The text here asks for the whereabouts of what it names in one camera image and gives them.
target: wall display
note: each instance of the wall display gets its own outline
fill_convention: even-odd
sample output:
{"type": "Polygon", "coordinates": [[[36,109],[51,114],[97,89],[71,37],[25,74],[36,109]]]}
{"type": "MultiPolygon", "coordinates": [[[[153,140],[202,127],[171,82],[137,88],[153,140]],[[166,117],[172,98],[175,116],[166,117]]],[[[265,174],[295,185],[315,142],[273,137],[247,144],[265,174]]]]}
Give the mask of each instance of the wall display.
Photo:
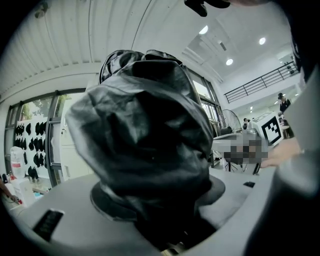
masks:
{"type": "Polygon", "coordinates": [[[47,117],[34,116],[29,120],[18,121],[15,129],[14,144],[24,150],[25,174],[32,174],[34,179],[49,179],[45,167],[46,124],[47,117]]]}

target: person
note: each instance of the person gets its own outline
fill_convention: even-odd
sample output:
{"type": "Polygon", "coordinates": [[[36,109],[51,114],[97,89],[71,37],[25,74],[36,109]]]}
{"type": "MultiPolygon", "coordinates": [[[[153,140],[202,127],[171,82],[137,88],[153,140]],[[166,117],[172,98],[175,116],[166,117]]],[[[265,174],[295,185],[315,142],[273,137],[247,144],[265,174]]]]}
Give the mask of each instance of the person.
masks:
{"type": "Polygon", "coordinates": [[[278,100],[280,100],[280,111],[283,113],[290,106],[291,102],[282,93],[278,94],[278,100]]]}
{"type": "Polygon", "coordinates": [[[6,185],[0,177],[0,193],[2,194],[2,192],[14,202],[17,202],[19,200],[16,195],[10,193],[9,189],[6,187],[6,185]]]}

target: white cabinet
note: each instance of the white cabinet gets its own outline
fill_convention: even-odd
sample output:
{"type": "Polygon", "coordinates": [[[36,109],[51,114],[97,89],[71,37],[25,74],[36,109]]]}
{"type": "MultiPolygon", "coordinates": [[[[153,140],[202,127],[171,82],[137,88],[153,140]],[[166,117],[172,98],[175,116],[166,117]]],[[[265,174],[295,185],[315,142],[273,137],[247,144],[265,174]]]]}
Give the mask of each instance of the white cabinet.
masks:
{"type": "Polygon", "coordinates": [[[78,155],[75,148],[62,148],[60,156],[64,180],[90,174],[88,165],[78,155]]]}
{"type": "Polygon", "coordinates": [[[66,112],[71,107],[71,105],[79,99],[79,97],[73,97],[72,99],[66,100],[64,102],[61,115],[60,159],[62,175],[65,181],[68,179],[74,179],[80,176],[94,173],[92,169],[86,164],[86,162],[81,158],[81,156],[77,153],[75,143],[71,137],[70,130],[65,119],[66,112]]]}

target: black plastic bag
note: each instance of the black plastic bag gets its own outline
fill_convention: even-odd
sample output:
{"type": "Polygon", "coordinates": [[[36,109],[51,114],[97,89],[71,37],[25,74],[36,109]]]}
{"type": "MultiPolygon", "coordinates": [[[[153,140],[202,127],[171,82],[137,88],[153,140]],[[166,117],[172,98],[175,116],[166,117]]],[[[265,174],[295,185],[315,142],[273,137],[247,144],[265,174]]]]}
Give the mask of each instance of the black plastic bag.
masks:
{"type": "Polygon", "coordinates": [[[66,114],[78,153],[106,193],[145,220],[193,218],[195,201],[212,185],[213,131],[181,61],[118,50],[99,82],[66,114]]]}

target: railing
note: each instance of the railing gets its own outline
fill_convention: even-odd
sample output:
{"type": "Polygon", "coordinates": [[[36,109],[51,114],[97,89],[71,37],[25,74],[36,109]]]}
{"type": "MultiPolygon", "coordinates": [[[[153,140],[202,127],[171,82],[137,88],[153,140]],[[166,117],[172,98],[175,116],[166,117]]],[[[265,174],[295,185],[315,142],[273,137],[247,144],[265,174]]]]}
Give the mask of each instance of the railing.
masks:
{"type": "Polygon", "coordinates": [[[231,103],[243,97],[249,96],[250,94],[254,94],[262,89],[268,88],[269,86],[290,78],[298,73],[299,71],[297,70],[297,66],[292,61],[250,82],[247,82],[246,84],[233,89],[224,95],[228,103],[231,103]]]}

